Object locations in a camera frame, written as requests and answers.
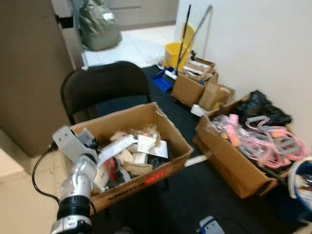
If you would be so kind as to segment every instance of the blue dustpan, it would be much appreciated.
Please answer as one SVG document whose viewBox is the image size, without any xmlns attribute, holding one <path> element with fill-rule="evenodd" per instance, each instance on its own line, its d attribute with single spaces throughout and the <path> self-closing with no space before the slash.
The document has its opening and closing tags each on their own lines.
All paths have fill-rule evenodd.
<svg viewBox="0 0 312 234">
<path fill-rule="evenodd" d="M 174 70 L 173 67 L 168 67 L 161 72 L 158 72 L 154 77 L 153 77 L 153 82 L 163 91 L 163 92 L 168 92 L 170 89 L 172 89 L 174 82 L 170 82 L 166 79 L 163 78 L 165 75 L 165 71 L 172 72 Z"/>
</svg>

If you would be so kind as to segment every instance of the yellow bucket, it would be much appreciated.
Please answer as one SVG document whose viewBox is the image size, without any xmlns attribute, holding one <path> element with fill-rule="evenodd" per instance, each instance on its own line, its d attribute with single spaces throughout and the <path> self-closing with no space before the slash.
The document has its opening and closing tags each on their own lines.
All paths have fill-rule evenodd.
<svg viewBox="0 0 312 234">
<path fill-rule="evenodd" d="M 189 45 L 194 33 L 195 33 L 194 28 L 188 24 L 187 28 L 186 28 L 186 32 L 185 32 L 185 39 L 184 39 L 184 43 L 183 43 L 183 49 L 182 49 L 181 56 L 185 52 L 186 47 Z M 179 42 L 173 42 L 173 43 L 169 43 L 165 46 L 165 50 L 166 50 L 165 59 L 164 59 L 164 66 L 165 67 L 176 68 L 177 62 L 178 62 L 179 51 L 181 48 L 181 43 L 182 42 L 180 42 L 180 41 Z M 193 43 L 191 43 L 186 54 L 184 55 L 183 59 L 181 60 L 179 67 L 178 67 L 178 71 L 181 71 L 183 69 L 184 64 L 189 60 L 189 57 L 190 57 L 190 54 L 192 51 L 192 47 L 193 47 Z"/>
</svg>

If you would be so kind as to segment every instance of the green bag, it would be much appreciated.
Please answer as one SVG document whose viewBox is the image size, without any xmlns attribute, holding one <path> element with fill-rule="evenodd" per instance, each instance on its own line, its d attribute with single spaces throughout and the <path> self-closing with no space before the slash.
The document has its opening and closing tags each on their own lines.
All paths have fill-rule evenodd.
<svg viewBox="0 0 312 234">
<path fill-rule="evenodd" d="M 86 0 L 79 10 L 79 33 L 82 43 L 89 50 L 102 50 L 121 40 L 115 15 L 107 8 L 105 0 L 96 1 Z"/>
</svg>

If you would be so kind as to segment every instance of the mop handle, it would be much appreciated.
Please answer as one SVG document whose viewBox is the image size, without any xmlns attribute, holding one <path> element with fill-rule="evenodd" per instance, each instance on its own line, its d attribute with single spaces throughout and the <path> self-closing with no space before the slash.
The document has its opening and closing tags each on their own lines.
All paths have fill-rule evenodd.
<svg viewBox="0 0 312 234">
<path fill-rule="evenodd" d="M 189 49 L 189 47 L 190 47 L 192 41 L 194 40 L 194 37 L 195 37 L 196 33 L 197 33 L 198 30 L 201 28 L 203 22 L 205 21 L 205 18 L 207 17 L 208 13 L 212 10 L 212 8 L 213 8 L 212 5 L 209 5 L 209 7 L 207 8 L 207 10 L 206 10 L 206 12 L 205 12 L 203 18 L 201 19 L 201 21 L 200 21 L 198 27 L 196 28 L 196 31 L 194 32 L 194 34 L 193 34 L 193 36 L 192 36 L 192 39 L 190 40 L 189 44 L 187 45 L 187 47 L 186 47 L 186 49 L 185 49 L 185 51 L 184 51 L 184 53 L 183 53 L 183 55 L 182 55 L 182 57 L 181 57 L 181 60 L 182 60 L 183 57 L 185 56 L 185 54 L 186 54 L 187 50 Z"/>
<path fill-rule="evenodd" d="M 178 66 L 180 64 L 180 56 L 182 53 L 182 48 L 183 48 L 183 43 L 184 43 L 184 38 L 185 38 L 185 33 L 186 33 L 186 28 L 187 28 L 187 23 L 189 21 L 189 16 L 190 16 L 190 11 L 191 11 L 191 5 L 189 5 L 189 10 L 187 11 L 187 15 L 186 15 L 186 21 L 185 21 L 185 25 L 184 25 L 184 29 L 183 29 L 183 36 L 182 36 L 182 43 L 181 43 L 181 47 L 180 47 L 180 52 L 179 52 L 179 57 L 177 59 L 177 64 L 176 64 L 176 69 L 178 69 Z"/>
</svg>

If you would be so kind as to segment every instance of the black cable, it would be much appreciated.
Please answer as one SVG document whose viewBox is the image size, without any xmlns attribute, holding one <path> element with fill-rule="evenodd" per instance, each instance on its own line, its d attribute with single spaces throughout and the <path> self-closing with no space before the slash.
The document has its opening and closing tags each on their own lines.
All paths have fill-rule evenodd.
<svg viewBox="0 0 312 234">
<path fill-rule="evenodd" d="M 44 196 L 48 196 L 48 197 L 53 198 L 53 199 L 59 204 L 59 199 L 58 199 L 56 196 L 41 191 L 41 190 L 38 188 L 38 186 L 37 186 L 37 184 L 36 184 L 36 181 L 35 181 L 36 169 L 37 169 L 37 167 L 39 166 L 40 162 L 44 159 L 44 157 L 45 157 L 48 153 L 50 153 L 51 151 L 53 151 L 53 150 L 55 150 L 55 149 L 57 149 L 57 145 L 53 142 L 53 143 L 51 144 L 51 146 L 49 147 L 49 149 L 48 149 L 46 152 L 43 153 L 43 155 L 41 156 L 41 158 L 39 158 L 38 162 L 35 164 L 35 167 L 34 167 L 34 170 L 33 170 L 33 173 L 32 173 L 32 176 L 31 176 L 31 177 L 32 177 L 33 186 L 34 186 L 34 188 L 37 190 L 38 193 L 40 193 L 40 194 L 42 194 L 42 195 L 44 195 Z"/>
<path fill-rule="evenodd" d="M 237 226 L 239 226 L 239 227 L 244 231 L 244 233 L 246 233 L 246 234 L 251 234 L 251 232 L 249 232 L 243 225 L 241 225 L 240 223 L 236 222 L 236 221 L 233 220 L 233 219 L 230 219 L 230 218 L 214 218 L 214 220 L 226 220 L 226 221 L 230 221 L 230 222 L 236 224 Z"/>
<path fill-rule="evenodd" d="M 93 208 L 93 214 L 96 215 L 97 214 L 97 210 L 96 210 L 96 206 L 93 204 L 93 202 L 91 202 L 91 206 Z"/>
</svg>

